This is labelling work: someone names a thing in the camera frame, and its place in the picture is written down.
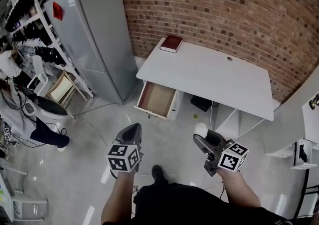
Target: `hand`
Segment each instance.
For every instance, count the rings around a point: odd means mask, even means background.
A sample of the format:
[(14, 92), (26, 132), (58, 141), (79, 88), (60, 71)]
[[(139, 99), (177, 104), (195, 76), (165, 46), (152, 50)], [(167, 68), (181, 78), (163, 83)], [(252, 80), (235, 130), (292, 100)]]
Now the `hand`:
[(237, 177), (240, 174), (239, 170), (235, 171), (235, 172), (232, 172), (232, 171), (229, 171), (229, 170), (226, 170), (226, 169), (223, 169), (223, 168), (217, 168), (217, 173), (222, 178)]
[(136, 173), (136, 168), (134, 167), (134, 168), (132, 169), (132, 171), (130, 171), (129, 173), (127, 173), (127, 172), (119, 172), (119, 173), (118, 173), (118, 178), (119, 178), (119, 177), (121, 177), (121, 178), (129, 178), (129, 177), (131, 177), (131, 176), (134, 177), (135, 173)]

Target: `silver refrigerator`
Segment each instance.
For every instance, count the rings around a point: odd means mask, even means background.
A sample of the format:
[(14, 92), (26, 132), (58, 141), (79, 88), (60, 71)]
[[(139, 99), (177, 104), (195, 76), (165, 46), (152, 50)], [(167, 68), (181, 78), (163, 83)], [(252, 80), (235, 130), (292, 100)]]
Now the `silver refrigerator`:
[[(53, 17), (53, 2), (62, 9), (62, 21)], [(123, 0), (49, 0), (44, 7), (91, 90), (108, 101), (123, 103), (137, 82)]]

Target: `red magnet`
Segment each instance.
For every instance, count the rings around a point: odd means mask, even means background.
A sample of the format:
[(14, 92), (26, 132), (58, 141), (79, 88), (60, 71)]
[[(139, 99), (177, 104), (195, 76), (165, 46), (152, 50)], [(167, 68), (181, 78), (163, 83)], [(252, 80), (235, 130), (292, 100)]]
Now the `red magnet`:
[(53, 17), (62, 21), (62, 8), (55, 1), (53, 2)]

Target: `gray floor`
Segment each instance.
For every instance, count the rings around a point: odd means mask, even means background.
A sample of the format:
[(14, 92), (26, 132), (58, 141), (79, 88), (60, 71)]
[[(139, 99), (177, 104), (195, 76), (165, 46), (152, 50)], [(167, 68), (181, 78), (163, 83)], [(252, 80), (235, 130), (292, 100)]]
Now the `gray floor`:
[[(100, 224), (102, 208), (115, 180), (109, 177), (106, 183), (101, 183), (107, 166), (107, 147), (99, 134), (110, 145), (116, 134), (132, 123), (142, 125), (142, 152), (145, 154), (139, 174), (135, 176), (135, 185), (151, 184), (151, 176), (146, 175), (151, 174), (153, 165), (159, 164), (170, 174), (168, 178), (171, 181), (196, 184), (220, 196), (221, 178), (218, 175), (213, 178), (205, 176), (205, 155), (192, 140), (195, 125), (208, 123), (209, 112), (204, 113), (192, 106), (190, 96), (185, 95), (174, 122), (156, 117), (149, 119), (144, 112), (134, 108), (140, 91), (139, 87), (136, 88), (129, 101), (122, 106), (107, 105), (109, 102), (97, 97), (85, 102), (81, 96), (74, 96), (69, 107), (72, 114), (107, 106), (79, 115), (76, 120), (68, 118), (62, 122), (71, 138), (71, 143), (62, 153), (53, 146), (31, 149), (20, 145), (12, 148), (13, 155), (9, 162), (29, 172), (24, 180), (19, 180), (25, 193), (49, 200), (47, 207), (25, 205), (24, 215), (43, 216), (45, 221), (38, 223), (43, 225), (81, 225), (92, 206), (94, 213), (90, 224)], [(198, 119), (194, 119), (194, 114), (198, 115)], [(83, 119), (93, 125), (99, 134)], [(285, 195), (287, 205), (284, 216), (290, 218), (296, 210), (305, 173), (289, 169), (289, 159), (264, 155), (263, 143), (259, 138), (257, 127), (239, 139), (250, 149), (241, 172), (265, 208), (274, 211), (280, 194)]]

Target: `red brick wall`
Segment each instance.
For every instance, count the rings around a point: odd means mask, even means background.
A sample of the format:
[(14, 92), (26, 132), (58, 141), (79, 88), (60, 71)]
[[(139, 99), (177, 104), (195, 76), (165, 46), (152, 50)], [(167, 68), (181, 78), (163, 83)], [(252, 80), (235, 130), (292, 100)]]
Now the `red brick wall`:
[(319, 62), (318, 0), (124, 0), (135, 55), (176, 34), (269, 71), (284, 101)]

